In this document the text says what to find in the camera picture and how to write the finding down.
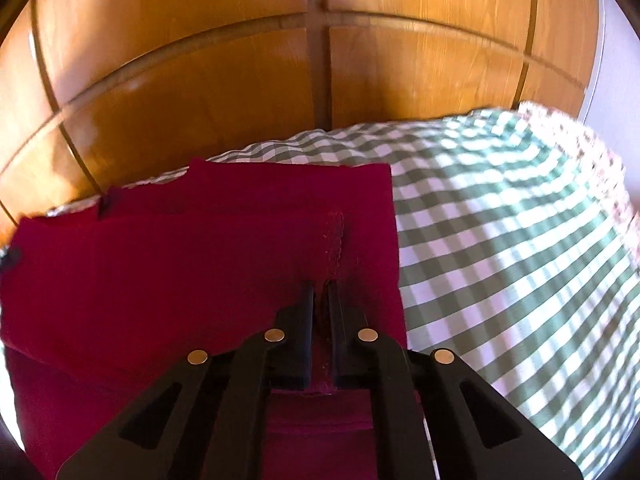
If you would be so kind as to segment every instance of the folded shirt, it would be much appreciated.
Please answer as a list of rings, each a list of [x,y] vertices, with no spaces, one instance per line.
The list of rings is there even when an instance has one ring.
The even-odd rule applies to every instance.
[[[73,219],[25,219],[12,246],[22,259],[2,276],[0,336],[26,451],[46,478],[176,359],[236,348],[306,280],[338,279],[347,304],[406,344],[384,165],[194,161],[175,182],[110,190]],[[332,388],[324,336],[313,395],[271,396],[263,478],[326,478],[298,452],[314,448],[331,469],[357,442],[373,476],[332,471],[375,478],[368,398]],[[283,469],[271,460],[281,453],[297,458]]]

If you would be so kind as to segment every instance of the triangular cutout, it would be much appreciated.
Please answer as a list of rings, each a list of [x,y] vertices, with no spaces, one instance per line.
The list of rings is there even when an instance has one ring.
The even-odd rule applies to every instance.
[[[471,381],[460,383],[460,390],[485,448],[493,449],[520,436],[516,423]]]
[[[155,449],[160,443],[164,427],[174,410],[182,385],[173,383],[156,400],[133,416],[120,432],[124,440],[140,446],[142,449]]]

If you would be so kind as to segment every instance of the wooden headboard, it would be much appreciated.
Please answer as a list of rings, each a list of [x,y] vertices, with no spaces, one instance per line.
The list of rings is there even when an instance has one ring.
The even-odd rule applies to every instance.
[[[0,46],[23,214],[251,142],[535,100],[577,115],[598,0],[29,0]]]

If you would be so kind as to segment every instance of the gold rivet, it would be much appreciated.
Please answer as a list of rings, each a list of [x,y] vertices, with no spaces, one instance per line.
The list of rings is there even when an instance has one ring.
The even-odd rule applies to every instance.
[[[270,328],[264,333],[264,338],[271,343],[277,343],[284,339],[284,332],[279,328]]]
[[[192,365],[201,365],[208,358],[209,355],[204,350],[194,350],[193,352],[189,352],[187,361]]]
[[[360,341],[371,343],[372,341],[378,339],[378,332],[376,332],[372,328],[363,328],[358,332],[358,339],[360,339]]]
[[[453,355],[453,352],[451,350],[447,350],[446,348],[437,350],[433,356],[441,365],[450,365],[453,362],[453,359],[455,359],[455,355]]]

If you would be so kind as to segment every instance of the green and white checkered fabric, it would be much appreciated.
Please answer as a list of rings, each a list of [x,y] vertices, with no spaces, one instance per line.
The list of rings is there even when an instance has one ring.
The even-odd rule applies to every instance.
[[[391,165],[412,349],[444,346],[586,479],[640,416],[640,280],[574,161],[515,113],[357,124],[216,162]]]

